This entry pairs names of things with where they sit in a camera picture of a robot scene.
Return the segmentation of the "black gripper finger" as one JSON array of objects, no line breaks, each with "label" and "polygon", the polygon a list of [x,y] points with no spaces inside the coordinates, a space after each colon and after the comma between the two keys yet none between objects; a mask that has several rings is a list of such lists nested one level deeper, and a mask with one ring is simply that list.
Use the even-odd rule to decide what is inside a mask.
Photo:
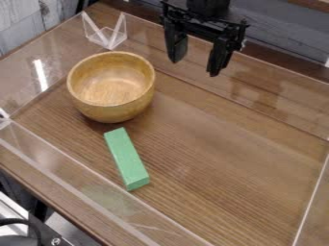
[{"label": "black gripper finger", "polygon": [[208,72],[212,77],[216,77],[220,71],[228,66],[233,51],[231,39],[228,37],[219,37],[215,41],[208,63]]},{"label": "black gripper finger", "polygon": [[177,63],[188,52],[188,34],[181,24],[169,19],[165,20],[164,27],[169,59]]}]

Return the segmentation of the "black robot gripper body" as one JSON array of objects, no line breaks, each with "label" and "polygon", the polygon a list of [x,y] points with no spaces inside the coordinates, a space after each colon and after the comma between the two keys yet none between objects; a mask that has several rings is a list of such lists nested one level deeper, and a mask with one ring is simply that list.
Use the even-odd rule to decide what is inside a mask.
[{"label": "black robot gripper body", "polygon": [[231,11],[231,0],[162,0],[161,23],[169,45],[195,35],[208,41],[229,39],[229,48],[247,46],[248,20]]}]

